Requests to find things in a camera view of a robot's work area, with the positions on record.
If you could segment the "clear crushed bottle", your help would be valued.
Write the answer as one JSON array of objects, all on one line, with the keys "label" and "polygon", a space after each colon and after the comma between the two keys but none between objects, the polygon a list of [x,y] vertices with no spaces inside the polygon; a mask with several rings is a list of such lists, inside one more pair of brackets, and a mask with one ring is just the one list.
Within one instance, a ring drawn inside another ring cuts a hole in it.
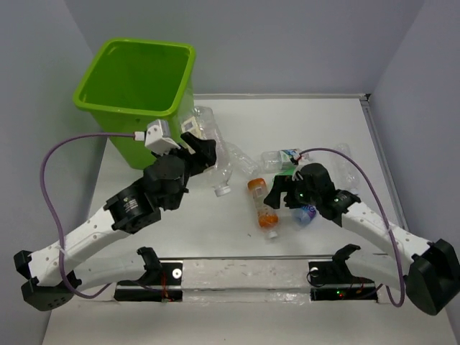
[{"label": "clear crushed bottle", "polygon": [[249,155],[230,142],[226,142],[226,146],[232,165],[238,168],[248,178],[256,178],[260,174],[259,165]]}]

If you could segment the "tall orange capped bottle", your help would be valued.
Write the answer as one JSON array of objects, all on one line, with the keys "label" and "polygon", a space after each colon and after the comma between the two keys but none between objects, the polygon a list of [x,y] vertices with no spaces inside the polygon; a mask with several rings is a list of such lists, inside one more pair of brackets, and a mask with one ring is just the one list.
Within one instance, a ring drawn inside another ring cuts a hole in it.
[{"label": "tall orange capped bottle", "polygon": [[265,204],[268,195],[267,184],[263,178],[255,178],[247,183],[257,212],[257,223],[267,239],[276,239],[278,234],[275,227],[278,225],[278,216],[274,209]]}]

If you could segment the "clear bottle blue cap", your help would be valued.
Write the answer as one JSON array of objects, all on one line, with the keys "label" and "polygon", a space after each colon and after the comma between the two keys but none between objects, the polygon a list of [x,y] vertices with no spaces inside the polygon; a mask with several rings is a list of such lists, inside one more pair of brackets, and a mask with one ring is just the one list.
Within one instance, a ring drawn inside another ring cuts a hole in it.
[{"label": "clear bottle blue cap", "polygon": [[339,189],[347,190],[353,194],[359,193],[359,172],[341,155],[332,154],[332,165],[336,176],[336,186]]}]

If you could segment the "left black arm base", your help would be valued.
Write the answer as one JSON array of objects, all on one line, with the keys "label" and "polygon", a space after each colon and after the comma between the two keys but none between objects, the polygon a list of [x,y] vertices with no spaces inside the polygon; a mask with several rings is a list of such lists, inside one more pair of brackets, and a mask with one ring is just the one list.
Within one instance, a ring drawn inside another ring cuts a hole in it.
[{"label": "left black arm base", "polygon": [[181,302],[183,261],[163,260],[153,248],[141,247],[137,254],[144,260],[145,273],[136,280],[116,284],[114,300],[119,302]]}]

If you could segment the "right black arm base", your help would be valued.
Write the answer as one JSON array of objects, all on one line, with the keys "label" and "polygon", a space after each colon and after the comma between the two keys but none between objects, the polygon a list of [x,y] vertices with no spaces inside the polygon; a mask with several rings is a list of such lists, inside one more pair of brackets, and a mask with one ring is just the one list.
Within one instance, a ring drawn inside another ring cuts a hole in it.
[{"label": "right black arm base", "polygon": [[375,283],[364,277],[353,276],[346,266],[351,254],[359,250],[359,246],[347,244],[326,261],[308,263],[306,280],[311,287],[311,301],[378,301]]}]

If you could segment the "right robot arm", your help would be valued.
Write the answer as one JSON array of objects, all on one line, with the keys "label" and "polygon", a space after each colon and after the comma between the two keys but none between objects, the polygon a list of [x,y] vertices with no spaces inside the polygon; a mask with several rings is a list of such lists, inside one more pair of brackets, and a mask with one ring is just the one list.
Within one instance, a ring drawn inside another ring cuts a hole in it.
[{"label": "right robot arm", "polygon": [[273,209],[315,206],[320,215],[366,239],[385,253],[365,254],[347,245],[333,256],[332,276],[346,282],[365,277],[402,291],[420,311],[437,315],[459,294],[459,259],[443,239],[429,241],[385,221],[361,199],[332,182],[319,163],[301,165],[293,175],[277,175],[264,204]]}]

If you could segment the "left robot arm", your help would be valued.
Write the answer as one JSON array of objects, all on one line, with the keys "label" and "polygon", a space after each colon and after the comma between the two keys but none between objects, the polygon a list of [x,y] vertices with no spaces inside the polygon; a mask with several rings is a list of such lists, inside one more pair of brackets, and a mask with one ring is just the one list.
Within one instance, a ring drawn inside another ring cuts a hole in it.
[{"label": "left robot arm", "polygon": [[189,191],[189,179],[216,163],[216,141],[199,139],[190,132],[180,136],[185,146],[165,135],[154,136],[152,130],[122,136],[145,143],[156,159],[142,177],[110,197],[68,234],[56,219],[59,239],[54,244],[14,255],[15,269],[26,280],[22,297],[39,311],[56,309],[74,296],[88,298],[87,289],[99,286],[105,290],[120,280],[140,285],[154,282],[162,266],[149,247],[126,259],[94,259],[94,255],[160,221],[162,211],[178,209]]}]

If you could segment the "green plastic bin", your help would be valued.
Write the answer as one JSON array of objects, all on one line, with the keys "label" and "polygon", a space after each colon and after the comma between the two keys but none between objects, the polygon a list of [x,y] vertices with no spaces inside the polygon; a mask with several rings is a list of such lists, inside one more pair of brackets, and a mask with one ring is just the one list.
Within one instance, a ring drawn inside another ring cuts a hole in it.
[{"label": "green plastic bin", "polygon": [[105,132],[144,131],[166,120],[180,141],[179,119],[193,110],[196,50],[179,42],[113,38],[96,53],[73,94]]}]

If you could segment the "green plastic bottle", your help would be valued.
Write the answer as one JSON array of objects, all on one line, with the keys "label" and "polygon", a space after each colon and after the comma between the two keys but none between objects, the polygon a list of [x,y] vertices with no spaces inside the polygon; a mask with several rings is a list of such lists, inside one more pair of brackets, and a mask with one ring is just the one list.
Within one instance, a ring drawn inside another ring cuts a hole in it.
[{"label": "green plastic bottle", "polygon": [[274,176],[272,179],[273,181],[276,180],[294,180],[295,179],[295,174],[294,173],[280,173]]}]

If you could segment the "clear bottle green blue label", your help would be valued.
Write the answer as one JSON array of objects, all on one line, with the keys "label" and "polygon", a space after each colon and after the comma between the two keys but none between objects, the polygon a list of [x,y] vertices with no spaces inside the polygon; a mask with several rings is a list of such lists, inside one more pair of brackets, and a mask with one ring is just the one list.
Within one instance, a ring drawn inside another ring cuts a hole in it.
[{"label": "clear bottle green blue label", "polygon": [[300,157],[301,149],[282,149],[276,151],[266,151],[261,154],[262,170],[265,173],[278,173],[289,170],[297,165],[297,159],[301,163],[310,163],[313,159],[308,153]]}]

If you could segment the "blue water bottle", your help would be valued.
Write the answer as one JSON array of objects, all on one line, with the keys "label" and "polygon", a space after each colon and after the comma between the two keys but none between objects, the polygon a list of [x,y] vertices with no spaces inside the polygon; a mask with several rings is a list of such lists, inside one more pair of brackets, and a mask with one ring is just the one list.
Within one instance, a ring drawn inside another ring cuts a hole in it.
[{"label": "blue water bottle", "polygon": [[292,218],[300,228],[306,227],[316,217],[317,210],[314,206],[302,206],[301,208],[293,209]]}]

